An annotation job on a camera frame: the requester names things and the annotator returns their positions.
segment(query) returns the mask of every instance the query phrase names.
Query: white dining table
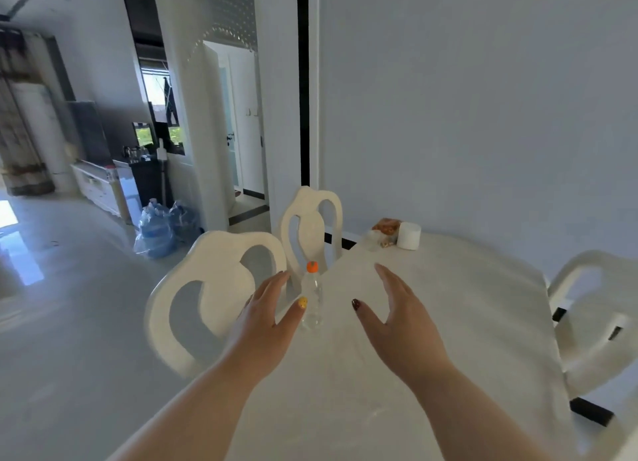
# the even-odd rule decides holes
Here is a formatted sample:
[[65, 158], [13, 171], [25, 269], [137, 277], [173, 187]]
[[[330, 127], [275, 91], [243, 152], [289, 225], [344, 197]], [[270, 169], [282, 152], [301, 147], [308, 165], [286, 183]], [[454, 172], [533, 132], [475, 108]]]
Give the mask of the white dining table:
[[374, 263], [425, 304], [457, 368], [557, 460], [576, 458], [542, 274], [463, 239], [423, 234], [416, 251], [356, 245], [323, 273], [323, 325], [300, 326], [252, 393], [228, 460], [443, 459], [423, 410], [379, 360], [352, 309], [358, 298], [387, 317]]

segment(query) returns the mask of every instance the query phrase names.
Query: plastic water bottle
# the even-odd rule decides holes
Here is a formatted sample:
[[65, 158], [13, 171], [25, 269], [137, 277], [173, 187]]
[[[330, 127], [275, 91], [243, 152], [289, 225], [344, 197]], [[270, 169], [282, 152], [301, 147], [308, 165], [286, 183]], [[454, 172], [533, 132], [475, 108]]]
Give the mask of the plastic water bottle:
[[301, 278], [301, 296], [305, 296], [308, 300], [302, 323], [304, 327], [315, 330], [319, 328], [323, 321], [321, 276], [319, 275], [319, 265], [316, 261], [309, 261], [306, 265], [306, 274]]

